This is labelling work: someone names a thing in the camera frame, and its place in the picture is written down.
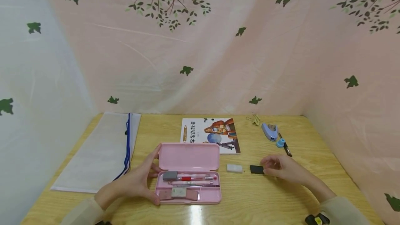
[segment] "blue stapler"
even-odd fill
[[[277,138],[278,138],[278,131],[277,131],[277,126],[276,125],[272,125],[272,124],[266,124],[266,123],[263,123],[262,125],[261,125],[261,128],[262,128],[262,130],[263,130],[263,132],[264,132],[264,134],[265,134],[265,136],[269,139],[269,140],[271,140],[271,141],[273,141],[273,142],[275,142],[276,140],[277,140]]]

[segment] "desk surface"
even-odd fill
[[[51,185],[93,131],[97,115],[48,183],[22,224],[59,224],[74,206],[92,194],[50,191]],[[132,166],[140,164],[160,142],[179,142],[183,117],[204,115],[142,115]],[[227,116],[216,115],[213,118]],[[145,199],[121,199],[107,211],[105,220],[117,224],[303,224],[308,214],[318,213],[318,202],[305,188],[263,175],[251,175],[249,165],[258,165],[268,154],[282,153],[268,141],[261,127],[246,116],[233,116],[241,155],[220,157],[218,170],[223,199],[218,205],[153,206]],[[260,116],[262,122],[279,126],[293,158],[321,178],[337,195],[347,197],[372,224],[383,225],[363,194],[305,117]],[[243,174],[226,172],[226,164],[241,164]],[[150,189],[154,190],[156,179]]]

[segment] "globe illustration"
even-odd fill
[[[221,135],[219,135],[219,134],[210,133],[210,134],[208,134],[208,136],[207,136],[207,140],[208,140],[210,143],[220,143],[221,140],[222,140],[222,137],[221,137]]]

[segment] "hand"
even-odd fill
[[[261,159],[264,174],[287,180],[292,183],[307,185],[315,176],[305,167],[286,155],[269,155]]]
[[[161,171],[160,167],[153,163],[154,159],[158,159],[160,148],[161,144],[138,167],[105,185],[97,192],[94,199],[103,210],[106,210],[108,206],[120,197],[141,196],[150,200],[155,205],[160,204],[160,198],[157,194],[150,191],[147,186],[147,178],[157,177]]]
[[[286,155],[270,155],[261,159],[264,174],[279,177],[308,188],[319,202],[332,199],[336,194],[318,177]]]

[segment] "white eraser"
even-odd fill
[[[171,192],[172,198],[185,198],[186,197],[186,188],[173,188]]]
[[[226,165],[226,171],[227,172],[242,173],[243,172],[243,167],[242,167],[242,165],[227,164]]]

